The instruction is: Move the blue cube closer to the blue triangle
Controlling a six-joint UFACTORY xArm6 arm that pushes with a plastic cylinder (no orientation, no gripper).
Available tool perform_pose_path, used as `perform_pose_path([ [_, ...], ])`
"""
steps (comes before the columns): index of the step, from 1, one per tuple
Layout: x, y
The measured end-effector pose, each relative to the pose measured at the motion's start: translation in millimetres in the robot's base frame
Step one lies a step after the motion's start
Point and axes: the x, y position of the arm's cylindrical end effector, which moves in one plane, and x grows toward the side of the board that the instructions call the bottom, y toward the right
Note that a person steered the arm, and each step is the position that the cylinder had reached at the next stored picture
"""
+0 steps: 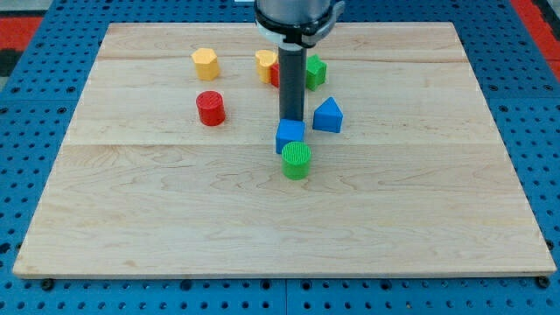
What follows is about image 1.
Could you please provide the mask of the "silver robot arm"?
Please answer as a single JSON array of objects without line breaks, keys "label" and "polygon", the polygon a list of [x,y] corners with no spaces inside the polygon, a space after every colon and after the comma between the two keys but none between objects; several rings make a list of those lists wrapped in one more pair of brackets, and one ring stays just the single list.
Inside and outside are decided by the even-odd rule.
[{"label": "silver robot arm", "polygon": [[255,24],[284,50],[308,49],[328,36],[345,8],[344,1],[255,0]]}]

